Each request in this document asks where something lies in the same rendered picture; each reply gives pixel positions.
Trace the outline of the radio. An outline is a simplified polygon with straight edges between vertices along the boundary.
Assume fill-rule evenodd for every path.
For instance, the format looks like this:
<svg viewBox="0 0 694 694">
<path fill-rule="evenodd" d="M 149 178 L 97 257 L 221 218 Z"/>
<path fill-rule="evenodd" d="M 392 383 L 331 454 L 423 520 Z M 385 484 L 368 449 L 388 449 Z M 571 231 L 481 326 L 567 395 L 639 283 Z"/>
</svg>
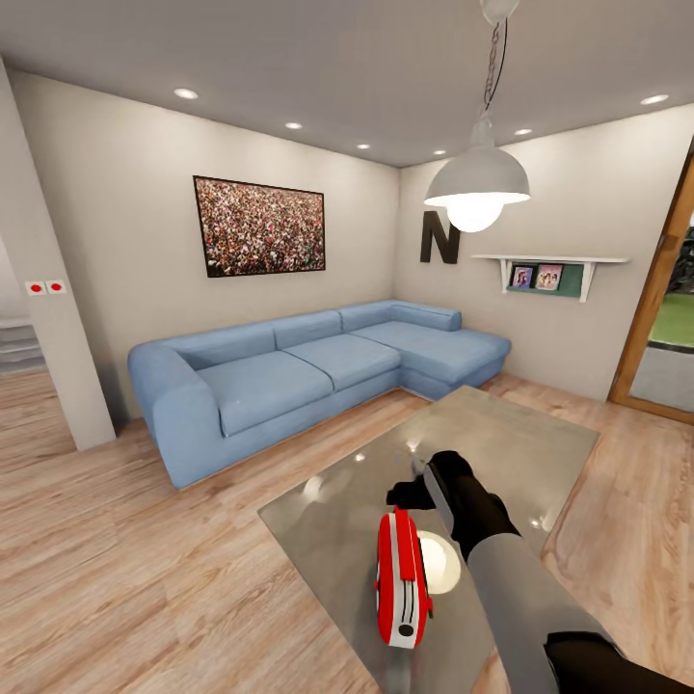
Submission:
<svg viewBox="0 0 694 694">
<path fill-rule="evenodd" d="M 407 510 L 386 514 L 380 522 L 377 545 L 376 611 L 386 644 L 415 648 L 433 616 L 422 544 Z"/>
</svg>

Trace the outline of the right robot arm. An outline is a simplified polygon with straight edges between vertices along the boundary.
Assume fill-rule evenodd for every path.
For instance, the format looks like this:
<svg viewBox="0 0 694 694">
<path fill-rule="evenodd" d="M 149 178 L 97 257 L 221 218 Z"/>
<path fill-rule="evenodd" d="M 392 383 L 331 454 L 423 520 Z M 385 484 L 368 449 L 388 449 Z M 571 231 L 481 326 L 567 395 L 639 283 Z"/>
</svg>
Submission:
<svg viewBox="0 0 694 694">
<path fill-rule="evenodd" d="M 488 494 L 456 450 L 412 458 L 413 482 L 387 505 L 437 509 L 461 546 L 512 694 L 694 694 L 627 660 L 605 627 L 557 580 L 497 494 Z"/>
</svg>

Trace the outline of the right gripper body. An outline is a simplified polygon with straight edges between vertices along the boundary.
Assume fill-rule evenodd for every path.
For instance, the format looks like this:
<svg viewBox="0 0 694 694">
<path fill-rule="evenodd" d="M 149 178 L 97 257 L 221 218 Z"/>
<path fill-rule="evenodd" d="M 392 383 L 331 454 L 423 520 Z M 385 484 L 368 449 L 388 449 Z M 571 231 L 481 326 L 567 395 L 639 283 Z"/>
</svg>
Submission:
<svg viewBox="0 0 694 694">
<path fill-rule="evenodd" d="M 425 511 L 426 509 L 437 509 L 437 505 L 430 491 L 428 495 L 431 496 L 430 499 L 432 499 L 432 503 L 426 501 L 426 499 L 422 499 L 422 494 L 418 487 L 420 478 L 422 477 L 423 475 L 417 477 L 413 482 L 397 482 L 397 484 L 395 484 L 395 497 L 397 497 L 398 510 L 420 509 L 421 511 Z"/>
</svg>

